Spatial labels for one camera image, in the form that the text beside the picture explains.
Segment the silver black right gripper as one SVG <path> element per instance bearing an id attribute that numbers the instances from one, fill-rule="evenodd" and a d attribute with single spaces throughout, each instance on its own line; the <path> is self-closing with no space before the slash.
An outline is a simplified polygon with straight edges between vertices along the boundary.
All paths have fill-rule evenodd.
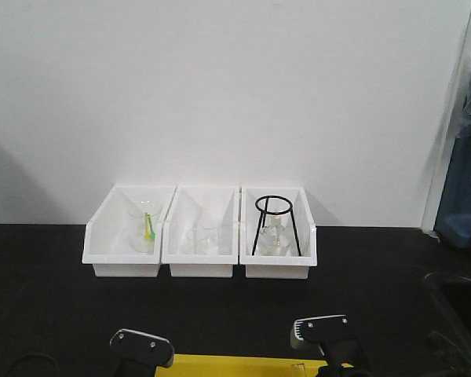
<path id="1" fill-rule="evenodd" d="M 346 314 L 296 319 L 290 328 L 290 344 L 296 350 L 319 350 L 326 364 L 318 367 L 316 376 L 367 376 L 367 356 Z"/>

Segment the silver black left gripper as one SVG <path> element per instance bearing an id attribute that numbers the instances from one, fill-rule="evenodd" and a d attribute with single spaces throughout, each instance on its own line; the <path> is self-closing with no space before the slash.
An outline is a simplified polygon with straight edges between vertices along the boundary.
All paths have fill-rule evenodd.
<path id="1" fill-rule="evenodd" d="M 109 347 L 119 355 L 113 376 L 155 376 L 157 368 L 170 368 L 174 361 L 174 347 L 168 339 L 138 330 L 117 330 Z"/>

